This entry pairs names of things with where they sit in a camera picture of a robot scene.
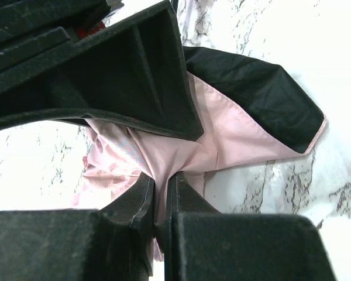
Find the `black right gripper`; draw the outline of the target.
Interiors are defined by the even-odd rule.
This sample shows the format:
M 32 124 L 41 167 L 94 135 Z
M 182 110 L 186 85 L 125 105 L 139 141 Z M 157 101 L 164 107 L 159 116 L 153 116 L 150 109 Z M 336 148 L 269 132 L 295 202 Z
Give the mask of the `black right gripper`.
M 104 70 L 92 67 L 97 55 L 86 32 L 111 11 L 107 1 L 0 1 L 0 85 L 107 83 Z

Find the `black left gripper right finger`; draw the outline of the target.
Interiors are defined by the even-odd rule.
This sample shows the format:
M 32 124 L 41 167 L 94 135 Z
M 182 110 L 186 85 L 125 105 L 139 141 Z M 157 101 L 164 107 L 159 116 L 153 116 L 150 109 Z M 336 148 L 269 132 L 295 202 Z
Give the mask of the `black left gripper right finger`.
M 178 173 L 168 182 L 166 280 L 334 280 L 313 223 L 283 214 L 223 214 Z

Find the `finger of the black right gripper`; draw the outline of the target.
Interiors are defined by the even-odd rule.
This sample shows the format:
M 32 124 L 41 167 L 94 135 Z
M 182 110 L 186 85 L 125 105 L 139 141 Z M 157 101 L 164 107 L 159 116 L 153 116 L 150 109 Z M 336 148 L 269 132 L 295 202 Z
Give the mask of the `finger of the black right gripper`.
M 197 140 L 176 15 L 169 1 L 106 27 L 121 1 L 0 1 L 0 130 L 98 119 Z

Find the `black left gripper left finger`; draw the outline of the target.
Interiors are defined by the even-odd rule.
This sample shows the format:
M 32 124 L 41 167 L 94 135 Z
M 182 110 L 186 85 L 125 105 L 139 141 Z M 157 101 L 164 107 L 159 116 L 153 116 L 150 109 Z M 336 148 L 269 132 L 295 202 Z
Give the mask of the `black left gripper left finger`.
M 0 211 L 0 280 L 147 280 L 154 181 L 101 210 Z

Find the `pink folding umbrella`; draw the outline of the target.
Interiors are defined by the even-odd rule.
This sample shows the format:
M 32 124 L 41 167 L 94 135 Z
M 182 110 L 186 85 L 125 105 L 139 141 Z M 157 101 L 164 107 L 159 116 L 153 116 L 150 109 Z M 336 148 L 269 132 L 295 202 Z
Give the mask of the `pink folding umbrella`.
M 104 208 L 141 174 L 155 184 L 154 259 L 164 259 L 161 225 L 167 183 L 178 172 L 200 194 L 204 174 L 238 165 L 307 155 L 326 126 L 324 113 L 279 65 L 206 47 L 185 47 L 192 100 L 204 133 L 169 138 L 90 119 L 92 147 L 82 190 L 71 205 Z

